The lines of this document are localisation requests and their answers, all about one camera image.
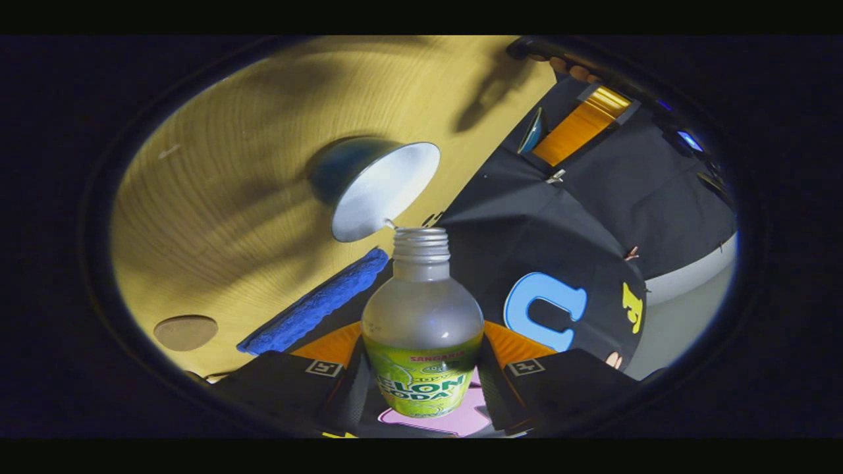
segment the blue towel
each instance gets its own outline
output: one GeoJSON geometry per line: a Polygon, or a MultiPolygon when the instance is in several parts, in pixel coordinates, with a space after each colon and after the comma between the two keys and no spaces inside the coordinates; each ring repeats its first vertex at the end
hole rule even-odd
{"type": "Polygon", "coordinates": [[[389,256],[383,250],[369,251],[249,334],[237,345],[237,349],[255,356],[266,351],[284,351],[312,331],[327,315],[372,286],[388,261],[389,256]]]}

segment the green label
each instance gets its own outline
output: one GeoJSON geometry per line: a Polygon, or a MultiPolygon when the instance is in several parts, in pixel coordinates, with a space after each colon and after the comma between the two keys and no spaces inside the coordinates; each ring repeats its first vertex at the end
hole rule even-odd
{"type": "Polygon", "coordinates": [[[413,418],[447,415],[471,383],[483,333],[458,346],[417,351],[385,346],[363,336],[380,392],[389,406],[413,418]]]}

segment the screw-top bottle neck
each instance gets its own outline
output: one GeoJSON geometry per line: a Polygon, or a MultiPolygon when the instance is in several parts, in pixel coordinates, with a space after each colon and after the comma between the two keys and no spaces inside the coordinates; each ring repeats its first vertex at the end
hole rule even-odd
{"type": "Polygon", "coordinates": [[[445,229],[399,227],[395,230],[392,256],[393,276],[400,280],[425,282],[451,276],[445,229]]]}

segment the hand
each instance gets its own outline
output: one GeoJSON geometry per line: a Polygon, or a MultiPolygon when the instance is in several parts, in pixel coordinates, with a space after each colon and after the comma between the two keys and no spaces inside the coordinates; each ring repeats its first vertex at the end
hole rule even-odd
{"type": "MultiPolygon", "coordinates": [[[[530,59],[538,61],[538,62],[545,62],[548,61],[547,58],[537,56],[531,54],[528,56],[530,59]]],[[[553,70],[559,74],[565,75],[570,74],[572,78],[575,78],[577,81],[584,82],[584,83],[593,83],[596,81],[601,81],[602,79],[598,78],[597,76],[588,72],[585,67],[582,66],[573,66],[571,70],[568,70],[568,65],[565,63],[565,60],[560,59],[559,57],[552,57],[550,59],[550,67],[553,67],[553,70]]]]}

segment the melon soda bottle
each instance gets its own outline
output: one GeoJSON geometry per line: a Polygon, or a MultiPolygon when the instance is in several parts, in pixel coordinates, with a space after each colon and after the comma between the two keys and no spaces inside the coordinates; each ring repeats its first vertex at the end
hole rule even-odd
{"type": "Polygon", "coordinates": [[[393,277],[363,310],[363,343],[390,407],[407,417],[441,417],[468,390],[483,314],[450,276],[445,229],[396,229],[393,259],[393,277]]]}

